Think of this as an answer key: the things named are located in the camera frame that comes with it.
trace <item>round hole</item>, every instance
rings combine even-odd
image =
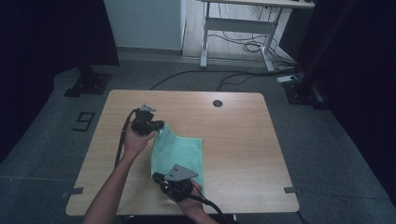
[[[213,102],[213,106],[215,106],[215,107],[221,107],[221,106],[222,106],[222,101],[220,101],[220,100],[215,100],[215,101]]]

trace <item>cloth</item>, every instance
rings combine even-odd
[[[157,132],[151,152],[151,174],[166,175],[175,165],[184,166],[196,173],[194,180],[204,186],[202,169],[202,138],[177,136],[167,123]]]

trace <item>gray carpet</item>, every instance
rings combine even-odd
[[[72,69],[55,78],[55,90],[21,141],[0,165],[1,223],[79,223],[65,213],[68,198],[111,90],[148,90],[170,75],[199,70],[197,63],[120,61],[97,66],[110,73],[104,95],[63,97],[78,78]],[[210,65],[207,70],[248,70],[254,66]],[[155,90],[215,91],[224,73],[190,73]],[[223,91],[263,94],[273,120],[293,186],[300,193],[305,223],[396,223],[396,210],[353,142],[330,111],[290,105],[276,78],[254,77]],[[239,82],[244,77],[231,81]],[[94,112],[87,132],[76,132],[80,112]],[[296,213],[239,215],[242,224],[303,223]]]

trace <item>white wall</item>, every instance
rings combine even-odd
[[[185,0],[105,0],[117,47],[181,50]]]

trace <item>human arm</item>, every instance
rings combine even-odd
[[[195,196],[201,196],[200,192],[202,192],[202,186],[195,182],[193,179],[191,180],[192,184],[196,187],[193,188],[192,193]],[[202,203],[195,201],[194,199],[185,199],[177,203],[180,207],[181,211],[187,217],[191,218],[197,224],[215,224],[217,223],[213,220],[204,210],[204,206]]]
[[[93,199],[84,216],[83,224],[114,222],[129,170],[136,157],[148,144],[149,139],[154,136],[155,132],[148,136],[137,136],[132,132],[131,127],[128,126],[124,138],[124,154],[119,164]]]

